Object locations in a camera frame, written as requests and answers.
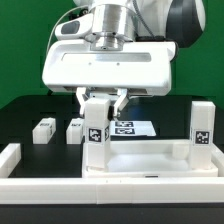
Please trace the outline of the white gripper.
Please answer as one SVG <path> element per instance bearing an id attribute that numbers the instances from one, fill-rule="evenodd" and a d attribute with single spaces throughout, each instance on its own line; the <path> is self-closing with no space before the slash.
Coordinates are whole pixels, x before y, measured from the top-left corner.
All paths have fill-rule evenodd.
<path id="1" fill-rule="evenodd" d="M 75 91 L 84 116 L 89 89 L 116 92 L 113 117 L 131 95 L 164 96 L 171 90 L 170 62 L 177 45 L 169 42 L 127 42 L 120 51 L 92 51 L 84 40 L 54 43 L 47 55 L 42 80 L 54 92 Z"/>

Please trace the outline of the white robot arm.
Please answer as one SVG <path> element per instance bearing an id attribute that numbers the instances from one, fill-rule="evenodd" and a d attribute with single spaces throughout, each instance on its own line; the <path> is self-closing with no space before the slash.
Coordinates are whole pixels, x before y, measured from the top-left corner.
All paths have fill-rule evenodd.
<path id="1" fill-rule="evenodd" d="M 135 96 L 171 90 L 171 62 L 206 23 L 203 0 L 73 0 L 80 15 L 58 21 L 42 73 L 53 92 L 113 102 L 117 117 Z"/>

